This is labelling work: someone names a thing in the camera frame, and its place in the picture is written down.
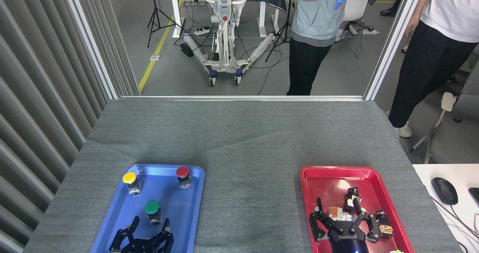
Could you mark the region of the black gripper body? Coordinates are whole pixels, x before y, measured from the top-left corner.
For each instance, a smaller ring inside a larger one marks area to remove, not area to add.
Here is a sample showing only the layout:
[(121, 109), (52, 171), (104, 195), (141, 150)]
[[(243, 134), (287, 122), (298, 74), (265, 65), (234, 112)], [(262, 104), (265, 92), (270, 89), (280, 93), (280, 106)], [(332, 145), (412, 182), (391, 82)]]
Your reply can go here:
[(366, 235), (359, 224), (352, 221), (334, 221), (327, 227), (333, 253), (368, 253)]
[(122, 253), (156, 253), (162, 242), (134, 239), (122, 248)]

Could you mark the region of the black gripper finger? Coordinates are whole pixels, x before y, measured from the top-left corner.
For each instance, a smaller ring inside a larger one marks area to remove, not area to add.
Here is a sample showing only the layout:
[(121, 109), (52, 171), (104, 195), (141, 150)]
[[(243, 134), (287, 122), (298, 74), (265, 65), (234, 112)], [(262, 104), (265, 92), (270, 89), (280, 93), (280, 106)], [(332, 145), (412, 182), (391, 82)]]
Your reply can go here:
[(170, 219), (165, 219), (161, 231), (153, 237), (154, 253), (170, 253), (174, 243), (174, 236), (169, 228)]
[(378, 223), (374, 214), (368, 214), (361, 209), (359, 200), (353, 200), (353, 206), (357, 215), (356, 220), (352, 224), (352, 234), (355, 234), (359, 229), (362, 221), (366, 221), (369, 227), (369, 232), (365, 234), (364, 240), (371, 243), (376, 243), (380, 237)]
[[(133, 234), (139, 224), (139, 217), (134, 217), (132, 223), (125, 229), (118, 229), (112, 243), (109, 246), (110, 252), (135, 252), (137, 250), (137, 240), (135, 240)], [(128, 244), (121, 248), (123, 240), (127, 238)]]
[(316, 242), (330, 240), (330, 236), (326, 234), (325, 230), (320, 228), (318, 223), (322, 223), (327, 230), (331, 230), (333, 227), (333, 220), (323, 211), (320, 197), (317, 198), (316, 204), (317, 206), (309, 216), (309, 226), (313, 234), (313, 238)]

